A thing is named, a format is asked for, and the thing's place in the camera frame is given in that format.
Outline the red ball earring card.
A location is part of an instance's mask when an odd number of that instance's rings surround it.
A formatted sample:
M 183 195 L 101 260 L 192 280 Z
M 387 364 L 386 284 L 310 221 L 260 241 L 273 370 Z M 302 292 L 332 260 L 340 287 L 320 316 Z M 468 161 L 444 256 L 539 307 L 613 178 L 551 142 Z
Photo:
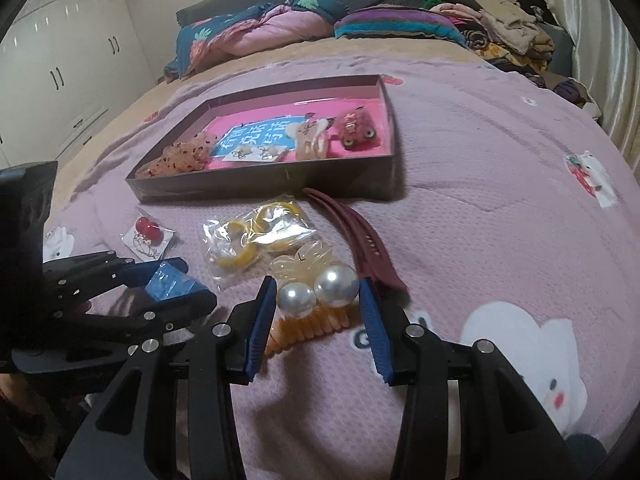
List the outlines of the red ball earring card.
M 122 242 L 142 262 L 162 260 L 175 237 L 175 231 L 147 216 L 139 216 L 122 236 Z

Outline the maroon hair clip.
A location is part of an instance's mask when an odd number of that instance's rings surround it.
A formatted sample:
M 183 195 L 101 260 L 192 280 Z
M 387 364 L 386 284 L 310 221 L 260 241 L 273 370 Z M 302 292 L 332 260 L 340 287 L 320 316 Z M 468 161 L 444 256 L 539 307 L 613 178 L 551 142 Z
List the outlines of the maroon hair clip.
M 303 188 L 303 196 L 319 206 L 341 232 L 352 251 L 360 278 L 370 278 L 376 286 L 408 292 L 382 238 L 359 212 L 314 188 Z

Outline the pearl hair tie bag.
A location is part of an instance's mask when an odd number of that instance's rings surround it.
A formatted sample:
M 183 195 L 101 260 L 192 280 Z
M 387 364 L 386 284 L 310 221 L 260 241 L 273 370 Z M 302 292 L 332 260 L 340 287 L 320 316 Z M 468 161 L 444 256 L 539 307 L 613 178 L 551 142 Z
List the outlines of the pearl hair tie bag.
M 355 269 L 322 240 L 305 244 L 292 256 L 273 259 L 269 270 L 277 281 L 278 308 L 286 318 L 306 318 L 316 307 L 347 307 L 359 294 Z

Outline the pink dotted mesh bow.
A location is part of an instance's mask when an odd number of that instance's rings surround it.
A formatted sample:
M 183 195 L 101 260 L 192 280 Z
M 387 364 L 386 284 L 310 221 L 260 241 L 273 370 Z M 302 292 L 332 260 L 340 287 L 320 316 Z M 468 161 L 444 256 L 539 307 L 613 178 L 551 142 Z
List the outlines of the pink dotted mesh bow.
M 218 136 L 210 136 L 202 131 L 186 141 L 171 143 L 160 156 L 139 168 L 134 177 L 149 179 L 201 171 L 212 158 L 210 153 L 216 148 L 217 142 Z

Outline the cream claw hair clip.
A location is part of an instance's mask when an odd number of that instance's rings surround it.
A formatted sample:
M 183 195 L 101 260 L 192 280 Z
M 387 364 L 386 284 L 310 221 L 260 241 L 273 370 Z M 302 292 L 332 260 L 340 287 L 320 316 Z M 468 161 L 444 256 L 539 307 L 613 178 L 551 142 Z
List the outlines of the cream claw hair clip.
M 288 129 L 288 135 L 295 141 L 297 160 L 326 159 L 333 121 L 333 118 L 315 118 L 314 113 L 307 113 L 302 122 Z

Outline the pink furry hair clip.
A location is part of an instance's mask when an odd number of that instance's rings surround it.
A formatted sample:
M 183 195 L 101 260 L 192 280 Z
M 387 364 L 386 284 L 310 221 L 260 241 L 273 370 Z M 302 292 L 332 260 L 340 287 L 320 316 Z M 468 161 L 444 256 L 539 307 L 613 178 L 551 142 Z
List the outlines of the pink furry hair clip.
M 363 107 L 358 106 L 334 118 L 333 128 L 337 140 L 347 151 L 364 148 L 375 144 L 378 140 L 378 132 L 371 114 Z

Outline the white flower earring card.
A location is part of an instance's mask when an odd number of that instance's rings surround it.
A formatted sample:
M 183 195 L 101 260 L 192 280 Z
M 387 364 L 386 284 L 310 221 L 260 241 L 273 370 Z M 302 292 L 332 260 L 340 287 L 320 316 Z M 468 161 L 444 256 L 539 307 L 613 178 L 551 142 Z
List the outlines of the white flower earring card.
M 270 164 L 278 162 L 284 155 L 288 154 L 286 145 L 274 144 L 240 144 L 228 155 L 224 156 L 223 162 L 250 162 L 251 164 Z

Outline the yellow hoop earrings bag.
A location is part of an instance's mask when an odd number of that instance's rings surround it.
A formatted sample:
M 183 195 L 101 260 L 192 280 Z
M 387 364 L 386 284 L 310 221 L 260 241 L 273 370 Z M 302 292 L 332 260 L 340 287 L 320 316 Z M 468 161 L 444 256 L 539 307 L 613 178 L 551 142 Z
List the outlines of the yellow hoop earrings bag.
M 308 214 L 289 195 L 234 217 L 208 219 L 200 234 L 205 265 L 218 290 L 238 282 L 262 258 L 289 254 L 318 238 Z

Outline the dark cardboard tray box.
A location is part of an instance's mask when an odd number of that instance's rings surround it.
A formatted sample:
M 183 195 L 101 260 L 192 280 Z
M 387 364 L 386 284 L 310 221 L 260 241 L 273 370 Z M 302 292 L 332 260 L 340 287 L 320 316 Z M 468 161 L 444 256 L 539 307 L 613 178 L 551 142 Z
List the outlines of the dark cardboard tray box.
M 268 198 L 304 188 L 389 200 L 396 160 L 382 77 L 338 76 L 272 84 L 191 107 L 126 181 L 142 202 Z

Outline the navy pink strawberry duvet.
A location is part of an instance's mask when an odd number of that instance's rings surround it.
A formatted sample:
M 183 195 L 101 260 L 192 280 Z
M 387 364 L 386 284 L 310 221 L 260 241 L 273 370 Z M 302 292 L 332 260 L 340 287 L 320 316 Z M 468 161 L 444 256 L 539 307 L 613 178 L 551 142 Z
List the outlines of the navy pink strawberry duvet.
M 173 82 L 257 52 L 331 37 L 347 14 L 337 0 L 261 2 L 235 13 L 209 16 L 180 28 L 176 55 L 164 67 Z

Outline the tan bed sheet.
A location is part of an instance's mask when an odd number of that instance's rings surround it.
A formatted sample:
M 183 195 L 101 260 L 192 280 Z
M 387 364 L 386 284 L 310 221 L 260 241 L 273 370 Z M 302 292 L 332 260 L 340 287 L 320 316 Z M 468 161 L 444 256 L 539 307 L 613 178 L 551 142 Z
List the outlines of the tan bed sheet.
M 482 59 L 474 52 L 444 40 L 326 38 L 254 53 L 245 58 L 237 58 L 214 66 L 185 80 L 159 84 L 146 92 L 106 126 L 99 128 L 92 139 L 69 162 L 66 162 L 65 166 L 58 170 L 51 202 L 52 214 L 57 214 L 68 204 L 78 183 L 113 142 L 157 112 L 183 87 L 280 62 L 295 61 L 301 58 L 330 58 L 331 56 L 351 55 L 370 55 L 375 58 L 412 58 L 421 61 L 431 58 L 446 58 L 462 63 L 480 62 Z

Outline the bag of dark clothes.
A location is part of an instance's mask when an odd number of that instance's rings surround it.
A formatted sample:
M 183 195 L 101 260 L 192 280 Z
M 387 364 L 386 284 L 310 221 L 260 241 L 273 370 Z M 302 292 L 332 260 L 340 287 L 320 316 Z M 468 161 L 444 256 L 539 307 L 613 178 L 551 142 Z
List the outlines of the bag of dark clothes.
M 527 78 L 538 88 L 547 89 L 564 100 L 584 110 L 592 119 L 598 122 L 602 112 L 596 101 L 590 96 L 586 87 L 572 77 L 551 72 L 530 74 Z

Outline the pile of clothes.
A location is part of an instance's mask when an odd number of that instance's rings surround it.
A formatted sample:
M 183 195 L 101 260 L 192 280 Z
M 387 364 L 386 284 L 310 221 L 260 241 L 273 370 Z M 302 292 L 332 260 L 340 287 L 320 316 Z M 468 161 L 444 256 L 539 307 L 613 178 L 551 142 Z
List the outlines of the pile of clothes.
M 546 0 L 424 0 L 485 61 L 525 75 L 573 75 L 574 44 Z

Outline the striped purple pillow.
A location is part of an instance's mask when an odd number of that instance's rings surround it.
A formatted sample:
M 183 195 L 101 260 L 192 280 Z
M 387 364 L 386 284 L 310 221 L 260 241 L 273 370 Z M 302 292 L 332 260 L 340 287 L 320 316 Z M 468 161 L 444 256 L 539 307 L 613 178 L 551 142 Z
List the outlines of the striped purple pillow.
M 408 6 L 369 6 L 352 11 L 334 25 L 334 36 L 348 39 L 438 39 L 466 47 L 462 33 L 448 18 Z

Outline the cream striped curtain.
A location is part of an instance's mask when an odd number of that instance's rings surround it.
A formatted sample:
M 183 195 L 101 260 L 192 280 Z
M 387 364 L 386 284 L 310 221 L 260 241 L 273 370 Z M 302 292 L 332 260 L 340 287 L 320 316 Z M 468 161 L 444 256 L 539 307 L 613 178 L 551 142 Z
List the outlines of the cream striped curtain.
M 600 106 L 601 126 L 639 173 L 639 49 L 610 0 L 551 0 L 575 46 L 573 67 Z

